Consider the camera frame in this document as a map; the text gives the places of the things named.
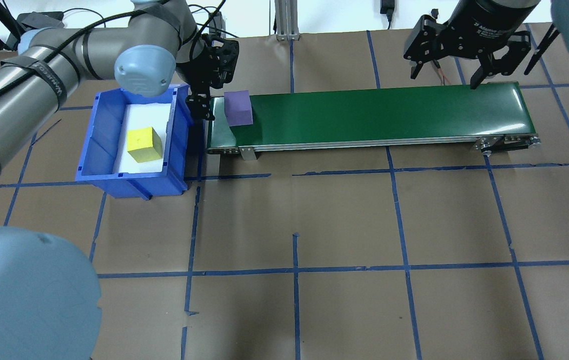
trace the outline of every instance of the conveyor belt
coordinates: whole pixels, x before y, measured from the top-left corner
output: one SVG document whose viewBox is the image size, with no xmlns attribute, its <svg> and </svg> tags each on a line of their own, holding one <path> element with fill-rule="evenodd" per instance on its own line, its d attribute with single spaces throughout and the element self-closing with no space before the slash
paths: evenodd
<svg viewBox="0 0 569 360">
<path fill-rule="evenodd" d="M 476 142 L 479 150 L 537 144 L 517 82 L 252 95 L 253 125 L 230 127 L 214 98 L 207 152 Z"/>
</svg>

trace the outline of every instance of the electrical cord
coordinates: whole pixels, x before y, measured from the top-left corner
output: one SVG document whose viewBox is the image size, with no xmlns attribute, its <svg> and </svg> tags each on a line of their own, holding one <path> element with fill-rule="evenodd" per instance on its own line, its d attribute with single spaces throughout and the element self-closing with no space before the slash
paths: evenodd
<svg viewBox="0 0 569 360">
<path fill-rule="evenodd" d="M 204 10 L 207 14 L 209 14 L 209 16 L 212 16 L 211 11 L 207 10 L 207 8 L 216 8 L 215 6 L 200 6 L 198 4 L 191 4 L 189 5 L 189 7 L 198 7 L 199 9 L 195 10 L 195 11 L 191 11 L 191 14 L 195 14 L 197 12 L 199 12 L 200 10 Z M 213 27 L 217 28 L 218 24 L 216 23 L 216 16 L 213 16 Z"/>
<path fill-rule="evenodd" d="M 438 60 L 433 60 L 432 63 L 433 66 L 435 67 L 435 73 L 438 75 L 438 78 L 440 79 L 440 85 L 446 85 L 445 81 L 449 83 L 449 85 L 451 85 L 451 81 L 449 81 L 449 78 L 447 78 L 447 76 L 445 75 L 442 66 L 440 66 L 440 62 L 438 62 Z"/>
<path fill-rule="evenodd" d="M 169 0 L 160 0 L 158 3 L 160 5 L 164 5 L 166 4 L 166 2 L 168 2 Z M 51 60 L 54 59 L 54 57 L 56 57 L 58 54 L 60 54 L 60 52 L 62 52 L 62 50 L 64 48 L 66 48 L 67 46 L 69 46 L 70 43 L 72 43 L 74 40 L 78 39 L 79 37 L 83 36 L 84 34 L 86 34 L 87 32 L 89 32 L 90 30 L 92 30 L 93 28 L 102 25 L 103 23 L 112 21 L 112 20 L 116 20 L 116 19 L 122 19 L 122 18 L 128 18 L 128 17 L 135 17 L 135 16 L 140 16 L 142 14 L 145 14 L 145 11 L 142 9 L 138 9 L 138 10 L 134 10 L 134 11 L 129 11 L 126 13 L 120 13 L 120 14 L 115 14 L 112 16 L 108 16 L 106 18 L 103 18 L 99 21 L 96 21 L 94 23 L 91 23 L 90 25 L 87 25 L 83 28 L 81 28 L 80 30 L 77 30 L 73 35 L 71 35 L 68 39 L 66 39 L 65 41 L 63 41 L 60 45 L 58 45 L 53 51 L 51 51 L 51 53 L 49 53 L 49 55 L 47 55 L 42 61 L 45 63 L 50 62 Z M 9 84 L 7 84 L 6 86 L 4 86 L 3 88 L 0 89 L 0 97 L 3 96 L 4 94 L 12 91 L 13 89 L 17 88 L 20 84 L 26 82 L 26 80 L 28 80 L 29 78 L 31 78 L 35 73 L 35 70 L 29 70 L 27 69 L 27 72 L 22 74 L 21 76 L 19 76 L 17 79 L 11 81 Z"/>
<path fill-rule="evenodd" d="M 97 14 L 97 16 L 99 16 L 100 19 L 102 19 L 102 20 L 105 19 L 105 17 L 102 16 L 101 13 L 97 12 L 96 10 L 87 9 L 86 7 L 72 7 L 72 8 L 70 8 L 70 9 L 64 10 L 62 13 L 63 13 L 63 14 L 66 14 L 66 13 L 72 11 L 72 10 L 85 10 L 85 11 L 88 11 L 88 12 L 92 12 L 93 14 Z"/>
<path fill-rule="evenodd" d="M 195 36 L 191 40 L 191 48 L 189 49 L 189 61 L 192 61 L 194 59 L 194 50 L 196 49 L 196 43 L 200 39 L 200 36 L 202 36 L 207 25 L 209 25 L 209 23 L 211 23 L 211 20 L 214 19 L 214 16 L 216 16 L 216 14 L 218 14 L 218 12 L 220 12 L 220 9 L 223 7 L 225 2 L 227 2 L 227 0 L 222 0 L 220 2 L 218 7 L 216 7 L 216 9 L 214 9 L 213 12 L 209 15 L 209 19 L 207 19 L 207 21 L 204 23 L 204 25 L 202 25 L 202 27 L 200 27 L 200 30 L 198 30 L 198 32 L 196 32 Z"/>
<path fill-rule="evenodd" d="M 200 10 L 204 10 L 204 11 L 206 11 L 207 13 L 211 14 L 211 11 L 209 11 L 209 10 L 207 10 L 207 9 L 215 9 L 215 8 L 216 8 L 215 6 L 200 6 L 200 5 L 198 5 L 198 4 L 191 4 L 191 5 L 189 5 L 189 7 L 197 7 L 197 8 L 199 8 L 199 9 L 197 9 L 197 10 L 195 10 L 195 11 L 191 11 L 191 14 L 197 13 L 197 12 L 199 12 Z"/>
<path fill-rule="evenodd" d="M 5 0 L 2 0 L 2 4 L 5 6 L 6 11 L 8 11 L 8 13 L 13 17 L 11 10 L 9 10 L 9 7 L 7 6 L 7 2 Z"/>
<path fill-rule="evenodd" d="M 217 27 L 209 26 L 209 29 L 216 30 L 216 32 L 221 32 L 221 33 L 223 33 L 223 34 L 227 34 L 227 35 L 229 35 L 230 37 L 234 37 L 234 38 L 239 37 L 239 36 L 237 36 L 237 35 L 234 35 L 234 34 L 230 33 L 229 31 L 225 31 L 225 30 L 219 29 L 219 28 L 217 28 Z"/>
</svg>

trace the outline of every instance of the purple cube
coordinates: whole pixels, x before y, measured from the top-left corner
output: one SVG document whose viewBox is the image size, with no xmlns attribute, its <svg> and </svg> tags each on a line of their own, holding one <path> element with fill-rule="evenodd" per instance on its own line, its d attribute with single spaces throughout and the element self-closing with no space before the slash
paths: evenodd
<svg viewBox="0 0 569 360">
<path fill-rule="evenodd" d="M 253 111 L 249 91 L 228 91 L 224 93 L 224 114 L 229 126 L 253 125 Z"/>
</svg>

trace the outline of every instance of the yellow cube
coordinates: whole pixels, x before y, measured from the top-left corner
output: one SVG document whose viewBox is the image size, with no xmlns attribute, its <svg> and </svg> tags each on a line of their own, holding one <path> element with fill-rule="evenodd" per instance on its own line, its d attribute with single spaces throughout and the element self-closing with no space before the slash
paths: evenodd
<svg viewBox="0 0 569 360">
<path fill-rule="evenodd" d="M 126 132 L 126 150 L 136 162 L 150 162 L 163 158 L 163 141 L 153 127 Z"/>
</svg>

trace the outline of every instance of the power adapter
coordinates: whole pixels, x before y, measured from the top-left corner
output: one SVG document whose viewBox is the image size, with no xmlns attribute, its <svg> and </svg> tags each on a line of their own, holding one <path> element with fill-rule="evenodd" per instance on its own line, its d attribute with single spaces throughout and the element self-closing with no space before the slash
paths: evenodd
<svg viewBox="0 0 569 360">
<path fill-rule="evenodd" d="M 380 0 L 380 14 L 387 15 L 389 23 L 394 17 L 394 10 L 396 10 L 396 0 Z"/>
</svg>

